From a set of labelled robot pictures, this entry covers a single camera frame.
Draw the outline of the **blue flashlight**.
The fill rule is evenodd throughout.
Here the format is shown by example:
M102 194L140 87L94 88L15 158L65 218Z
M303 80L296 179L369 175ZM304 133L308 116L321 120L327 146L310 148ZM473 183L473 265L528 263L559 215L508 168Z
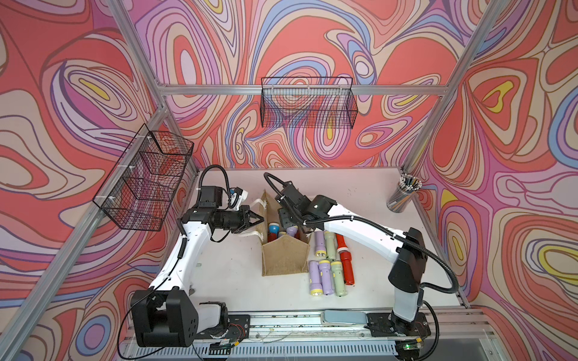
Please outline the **blue flashlight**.
M277 222L269 223L268 230L270 233L278 233L280 230L280 225Z

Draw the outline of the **brown burlap tote bag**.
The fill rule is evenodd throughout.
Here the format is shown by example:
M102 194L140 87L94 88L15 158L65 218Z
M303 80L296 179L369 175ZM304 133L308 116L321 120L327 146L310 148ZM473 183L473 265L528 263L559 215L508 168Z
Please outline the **brown burlap tote bag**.
M300 229L297 239L287 234L274 242L267 242L270 233L269 223L279 223L279 232L286 232L288 227L296 226L290 219L289 213L266 191L250 204L250 208L263 215L264 222L239 235L257 239L260 245L261 275L266 277L307 273L309 271L309 237Z

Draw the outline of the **red white flashlight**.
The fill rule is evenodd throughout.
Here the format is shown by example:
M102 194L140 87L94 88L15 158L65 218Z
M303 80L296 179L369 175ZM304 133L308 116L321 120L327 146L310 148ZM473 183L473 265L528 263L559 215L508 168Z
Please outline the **red white flashlight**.
M347 246L345 238L342 235L336 234L336 241L338 254L349 252L349 247Z

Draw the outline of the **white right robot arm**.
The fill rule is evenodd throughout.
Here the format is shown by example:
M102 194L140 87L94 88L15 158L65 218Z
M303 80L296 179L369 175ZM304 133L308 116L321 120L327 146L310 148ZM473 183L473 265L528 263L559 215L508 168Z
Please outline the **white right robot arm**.
M299 226L339 234L388 260L392 264L388 280L394 287L393 318L404 323L415 321L422 305L420 284L427 263L420 231L411 228L404 232L385 227L326 196L310 199L290 181L283 182L281 189L275 192L275 200Z

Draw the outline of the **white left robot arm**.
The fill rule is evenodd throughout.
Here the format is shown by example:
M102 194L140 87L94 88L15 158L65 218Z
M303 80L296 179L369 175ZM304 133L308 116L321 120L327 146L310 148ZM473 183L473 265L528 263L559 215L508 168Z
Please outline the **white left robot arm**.
M135 339L139 347L189 347L198 334L229 329L223 302L191 300L193 275L203 248L215 230L242 233L264 218L242 205L238 210L191 208L179 224L180 237L159 275L147 290L130 301Z

